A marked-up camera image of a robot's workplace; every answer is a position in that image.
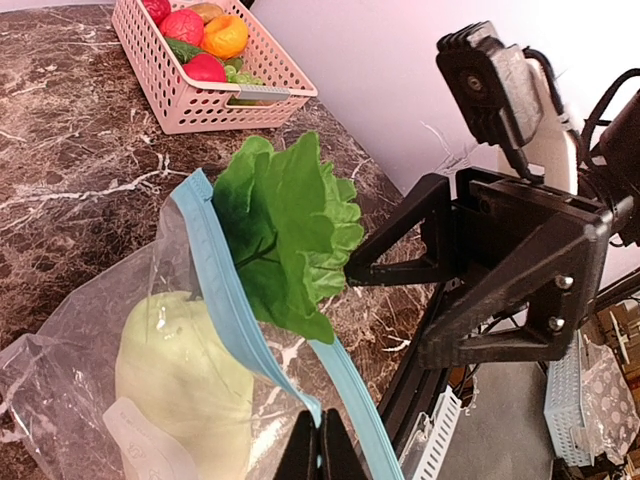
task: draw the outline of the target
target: orange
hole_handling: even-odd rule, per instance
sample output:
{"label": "orange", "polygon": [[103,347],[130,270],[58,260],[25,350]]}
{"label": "orange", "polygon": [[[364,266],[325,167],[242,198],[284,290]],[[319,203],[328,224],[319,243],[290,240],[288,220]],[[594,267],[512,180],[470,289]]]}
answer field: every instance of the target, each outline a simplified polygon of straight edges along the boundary
{"label": "orange", "polygon": [[204,28],[202,49],[222,60],[240,55],[249,42],[249,28],[236,15],[221,15]]}

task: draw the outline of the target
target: plastic bag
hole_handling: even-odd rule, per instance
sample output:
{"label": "plastic bag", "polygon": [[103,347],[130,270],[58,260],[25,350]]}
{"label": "plastic bag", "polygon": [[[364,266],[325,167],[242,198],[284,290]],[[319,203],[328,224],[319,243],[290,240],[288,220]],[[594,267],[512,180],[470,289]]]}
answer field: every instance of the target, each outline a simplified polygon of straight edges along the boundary
{"label": "plastic bag", "polygon": [[372,476],[402,478],[339,342],[256,321],[211,196],[196,172],[163,206],[154,243],[0,352],[17,425],[0,440],[20,438],[52,480],[268,480],[299,412],[319,424],[337,408]]}
{"label": "plastic bag", "polygon": [[580,449],[594,457],[605,453],[621,465],[640,429],[633,395],[611,348],[588,343],[586,354],[581,362],[585,427],[572,435]]}

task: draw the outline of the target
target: blue plastic basket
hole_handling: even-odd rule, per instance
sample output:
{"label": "blue plastic basket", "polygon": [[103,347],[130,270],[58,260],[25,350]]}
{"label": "blue plastic basket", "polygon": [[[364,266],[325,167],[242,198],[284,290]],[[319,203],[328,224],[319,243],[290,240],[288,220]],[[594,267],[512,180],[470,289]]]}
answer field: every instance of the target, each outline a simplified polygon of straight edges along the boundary
{"label": "blue plastic basket", "polygon": [[578,467],[593,464],[591,455],[578,449],[571,435],[572,429],[585,426],[580,370],[582,349],[582,337],[576,332],[564,358],[549,365],[544,402],[544,416],[556,455],[564,458],[569,466]]}

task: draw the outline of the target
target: white label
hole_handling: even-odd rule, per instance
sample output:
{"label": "white label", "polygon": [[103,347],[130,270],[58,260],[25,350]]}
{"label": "white label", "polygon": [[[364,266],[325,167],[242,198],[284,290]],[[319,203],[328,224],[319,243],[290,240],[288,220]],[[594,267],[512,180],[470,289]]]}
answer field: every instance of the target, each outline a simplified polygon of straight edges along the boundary
{"label": "white label", "polygon": [[130,399],[119,398],[102,419],[138,480],[199,480],[189,452],[149,422]]}

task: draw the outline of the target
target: green lettuce leaf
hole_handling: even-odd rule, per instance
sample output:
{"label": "green lettuce leaf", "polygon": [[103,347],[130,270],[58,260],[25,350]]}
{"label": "green lettuce leaf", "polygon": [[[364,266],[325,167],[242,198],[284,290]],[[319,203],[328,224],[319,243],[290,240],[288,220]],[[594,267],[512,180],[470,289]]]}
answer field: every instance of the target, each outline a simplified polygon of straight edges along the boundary
{"label": "green lettuce leaf", "polygon": [[258,318],[333,343],[318,303],[342,292],[364,236],[353,182],[320,162],[314,132],[282,152],[250,137],[218,178],[213,204]]}

